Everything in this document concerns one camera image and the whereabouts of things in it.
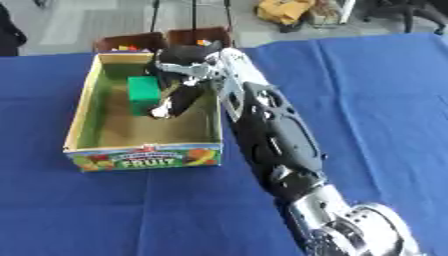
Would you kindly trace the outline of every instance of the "fruit label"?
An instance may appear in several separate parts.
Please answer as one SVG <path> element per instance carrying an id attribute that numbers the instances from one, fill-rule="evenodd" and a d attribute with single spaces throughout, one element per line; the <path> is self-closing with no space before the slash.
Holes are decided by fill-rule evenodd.
<path id="1" fill-rule="evenodd" d="M 72 153 L 69 157 L 84 171 L 147 169 L 218 165 L 221 150 L 219 146 L 190 149 L 144 146 L 127 151 Z"/>

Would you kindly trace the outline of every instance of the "black robot arm segment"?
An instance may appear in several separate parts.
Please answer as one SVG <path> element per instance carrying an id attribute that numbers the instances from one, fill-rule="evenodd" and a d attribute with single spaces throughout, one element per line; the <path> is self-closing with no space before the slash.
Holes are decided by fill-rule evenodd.
<path id="1" fill-rule="evenodd" d="M 294 201 L 325 182 L 317 143 L 288 100 L 273 86 L 247 82 L 243 88 L 243 113 L 230 123 L 260 185 Z"/>

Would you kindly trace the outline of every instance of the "table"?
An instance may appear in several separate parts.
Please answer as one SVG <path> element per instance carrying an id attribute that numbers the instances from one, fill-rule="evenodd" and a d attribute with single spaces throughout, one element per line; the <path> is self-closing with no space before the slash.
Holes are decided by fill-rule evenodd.
<path id="1" fill-rule="evenodd" d="M 308 122 L 350 202 L 448 244 L 448 48 L 431 34 L 247 49 Z M 0 59 L 0 254 L 301 255 L 224 123 L 223 166 L 82 174 L 62 154 L 91 54 Z"/>

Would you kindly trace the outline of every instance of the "toy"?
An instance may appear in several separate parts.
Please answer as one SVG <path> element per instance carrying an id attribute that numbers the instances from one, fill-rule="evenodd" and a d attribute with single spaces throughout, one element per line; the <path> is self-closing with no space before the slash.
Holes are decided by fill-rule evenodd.
<path id="1" fill-rule="evenodd" d="M 147 115 L 150 109 L 160 102 L 160 89 L 153 76 L 129 77 L 128 94 L 132 115 Z"/>

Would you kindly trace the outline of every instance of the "chair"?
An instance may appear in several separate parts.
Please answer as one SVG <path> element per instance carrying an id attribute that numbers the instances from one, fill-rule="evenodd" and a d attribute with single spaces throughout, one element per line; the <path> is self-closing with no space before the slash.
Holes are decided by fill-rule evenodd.
<path id="1" fill-rule="evenodd" d="M 375 6 L 366 12 L 364 21 L 369 22 L 371 16 L 401 13 L 404 16 L 405 33 L 412 31 L 413 17 L 416 16 L 436 23 L 438 28 L 434 33 L 442 35 L 445 23 L 438 14 L 425 10 L 425 5 L 425 0 L 376 0 Z"/>

